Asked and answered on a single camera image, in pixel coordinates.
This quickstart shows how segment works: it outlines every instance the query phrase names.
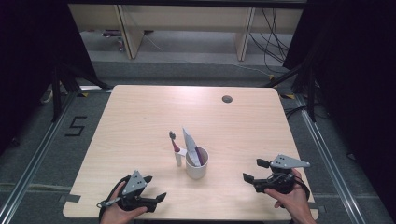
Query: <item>white cup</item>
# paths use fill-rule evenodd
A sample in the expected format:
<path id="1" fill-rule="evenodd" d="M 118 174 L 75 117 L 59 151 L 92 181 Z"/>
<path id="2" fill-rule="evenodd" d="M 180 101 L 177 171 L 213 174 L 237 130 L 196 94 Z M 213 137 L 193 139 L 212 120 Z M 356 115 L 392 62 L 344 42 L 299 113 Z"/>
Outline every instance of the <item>white cup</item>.
<path id="1" fill-rule="evenodd" d="M 201 147 L 198 147 L 204 165 L 194 166 L 190 159 L 189 153 L 186 155 L 186 172 L 192 179 L 200 179 L 206 174 L 207 163 L 209 162 L 209 154 Z"/>

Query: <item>human hand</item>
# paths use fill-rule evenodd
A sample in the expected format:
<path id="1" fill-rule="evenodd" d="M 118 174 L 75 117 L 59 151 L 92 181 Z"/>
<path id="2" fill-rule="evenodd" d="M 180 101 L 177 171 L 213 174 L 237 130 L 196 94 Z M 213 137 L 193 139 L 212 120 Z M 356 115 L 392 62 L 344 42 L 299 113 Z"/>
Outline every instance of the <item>human hand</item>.
<path id="1" fill-rule="evenodd" d="M 113 195 L 111 195 L 110 200 L 114 200 L 118 197 L 122 186 L 125 185 L 125 181 L 120 183 L 116 190 L 114 190 Z M 147 212 L 147 207 L 138 207 L 132 211 L 122 210 L 117 203 L 113 203 L 110 207 L 106 209 L 103 213 L 101 224 L 126 224 L 132 219 Z"/>
<path id="2" fill-rule="evenodd" d="M 296 177 L 301 178 L 300 172 L 294 168 L 292 171 Z M 305 190 L 299 184 L 294 184 L 293 191 L 289 194 L 279 193 L 275 189 L 265 189 L 264 192 L 272 198 L 277 199 L 274 207 L 278 208 L 283 205 L 288 210 L 295 223 L 316 223 L 312 217 L 311 210 L 309 209 Z"/>

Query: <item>wire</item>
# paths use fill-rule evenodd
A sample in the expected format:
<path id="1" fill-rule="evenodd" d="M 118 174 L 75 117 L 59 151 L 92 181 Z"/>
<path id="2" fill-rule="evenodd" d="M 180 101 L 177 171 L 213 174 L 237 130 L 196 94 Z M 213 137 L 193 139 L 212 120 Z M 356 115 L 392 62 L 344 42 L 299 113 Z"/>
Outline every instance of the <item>wire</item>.
<path id="1" fill-rule="evenodd" d="M 132 23 L 133 23 L 135 26 L 138 26 L 137 23 L 136 23 L 136 21 L 135 21 L 135 19 L 134 19 L 134 17 L 132 16 L 132 13 L 126 13 L 126 15 L 129 17 L 129 19 L 132 21 Z M 145 35 L 145 33 L 144 33 L 143 31 L 141 31 L 141 34 L 142 34 L 143 37 L 146 38 L 156 49 L 158 49 L 160 52 L 164 52 L 163 49 L 161 49 L 157 44 L 155 44 L 154 41 L 152 41 L 147 35 Z M 193 63 L 193 62 L 190 62 L 190 61 L 187 61 L 187 60 L 184 60 L 184 59 L 172 59 L 172 58 L 167 58 L 167 59 L 168 59 L 169 61 L 171 61 L 171 62 Z M 219 65 L 218 63 L 204 63 L 204 64 Z M 256 72 L 265 74 L 265 75 L 268 76 L 268 77 L 271 76 L 270 74 L 268 74 L 268 73 L 266 73 L 266 72 L 264 72 L 264 71 L 262 71 L 262 70 L 260 70 L 260 69 L 257 69 L 257 68 L 249 68 L 249 67 L 245 67 L 245 66 L 242 66 L 242 65 L 239 65 L 239 64 L 231 64 L 231 65 L 236 66 L 236 67 L 240 67 L 240 68 L 243 68 L 243 69 L 251 70 L 251 71 L 256 71 Z M 272 72 L 277 72 L 277 71 L 271 70 L 268 66 L 266 66 L 266 67 L 268 68 L 268 70 L 270 70 L 270 71 L 272 71 Z"/>
<path id="2" fill-rule="evenodd" d="M 297 175 L 295 175 L 294 176 L 294 178 L 297 178 L 297 179 L 299 179 L 300 181 L 301 181 L 301 183 L 303 183 L 304 184 L 304 181 L 299 177 L 299 176 L 297 176 Z"/>
<path id="3" fill-rule="evenodd" d="M 280 179 L 283 176 L 288 176 L 288 175 L 283 174 L 283 173 L 276 173 L 276 174 L 270 175 L 270 176 L 267 177 L 268 183 L 272 184 L 272 183 L 276 182 L 278 179 Z"/>
<path id="4" fill-rule="evenodd" d="M 269 27 L 269 29 L 270 29 L 270 34 L 269 34 L 268 39 L 265 38 L 265 37 L 263 36 L 263 34 L 260 34 L 261 37 L 262 37 L 262 38 L 265 40 L 265 42 L 266 42 L 265 46 L 263 46 L 262 44 L 260 44 L 259 41 L 257 41 L 257 40 L 253 37 L 252 34 L 249 34 L 249 35 L 250 35 L 251 39 L 253 40 L 253 42 L 256 44 L 256 46 L 257 46 L 260 50 L 262 50 L 262 51 L 264 52 L 264 64 L 265 64 L 266 68 L 267 68 L 268 70 L 270 70 L 271 72 L 280 73 L 280 72 L 278 72 L 278 71 L 272 70 L 272 69 L 268 66 L 266 56 L 269 55 L 269 56 L 271 56 L 272 58 L 274 58 L 276 61 L 278 61 L 278 62 L 280 62 L 280 63 L 283 63 L 283 62 L 285 61 L 285 58 L 286 58 L 286 53 L 285 53 L 285 51 L 288 51 L 288 50 L 289 50 L 289 47 L 287 47 L 284 43 L 282 43 L 282 41 L 280 41 L 279 38 L 277 37 L 277 30 L 276 30 L 276 8 L 273 8 L 272 10 L 273 10 L 273 20 L 272 20 L 272 24 L 271 24 L 270 21 L 269 21 L 268 18 L 267 18 L 267 15 L 266 15 L 265 12 L 264 12 L 264 9 L 262 8 L 262 15 L 264 16 L 265 21 L 266 21 L 266 23 L 267 23 L 267 25 L 268 25 L 268 27 Z M 276 40 L 276 43 L 275 43 L 275 44 L 271 42 L 271 38 L 272 38 L 272 37 L 274 37 L 274 39 Z M 277 55 L 275 55 L 273 52 L 271 52 L 271 51 L 268 49 L 268 46 L 269 46 L 269 45 L 272 45 L 272 46 L 275 46 L 275 47 L 278 48 L 280 57 L 277 56 Z"/>
<path id="5" fill-rule="evenodd" d="M 285 109 L 284 111 L 285 111 L 286 119 L 289 119 L 291 117 L 291 115 L 293 115 L 295 112 L 297 112 L 299 110 L 306 110 L 307 108 L 308 108 L 308 105 L 302 105 L 302 106 L 292 108 L 292 109 L 290 109 L 290 108 Z"/>

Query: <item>wooden table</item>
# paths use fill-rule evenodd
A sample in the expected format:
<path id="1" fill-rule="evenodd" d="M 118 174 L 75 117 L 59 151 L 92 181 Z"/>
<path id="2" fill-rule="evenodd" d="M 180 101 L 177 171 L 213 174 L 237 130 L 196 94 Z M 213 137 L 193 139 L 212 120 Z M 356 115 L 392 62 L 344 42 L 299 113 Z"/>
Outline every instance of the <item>wooden table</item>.
<path id="1" fill-rule="evenodd" d="M 231 103 L 222 97 L 229 95 Z M 188 177 L 177 167 L 169 131 L 185 147 L 182 127 L 210 155 L 206 175 Z M 142 196 L 167 192 L 155 213 L 141 219 L 287 220 L 286 209 L 256 193 L 242 173 L 266 178 L 256 159 L 278 154 L 299 159 L 278 95 L 273 89 L 186 86 L 117 86 L 99 122 L 64 207 L 67 217 L 97 217 L 96 204 L 115 184 L 138 170 L 153 179 Z M 304 169 L 299 169 L 306 180 Z M 312 210 L 314 218 L 318 211 Z"/>

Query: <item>cabinet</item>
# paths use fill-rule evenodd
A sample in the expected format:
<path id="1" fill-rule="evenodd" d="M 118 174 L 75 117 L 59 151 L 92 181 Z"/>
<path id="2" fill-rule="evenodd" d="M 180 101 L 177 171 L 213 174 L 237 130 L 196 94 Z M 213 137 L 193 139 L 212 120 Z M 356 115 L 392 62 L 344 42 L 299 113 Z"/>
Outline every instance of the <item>cabinet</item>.
<path id="1" fill-rule="evenodd" d="M 69 4 L 79 30 L 121 30 L 127 54 L 136 57 L 145 30 L 234 33 L 238 61 L 244 61 L 249 33 L 270 33 L 272 9 L 253 7 L 169 7 Z M 301 9 L 277 9 L 276 30 L 293 34 Z"/>

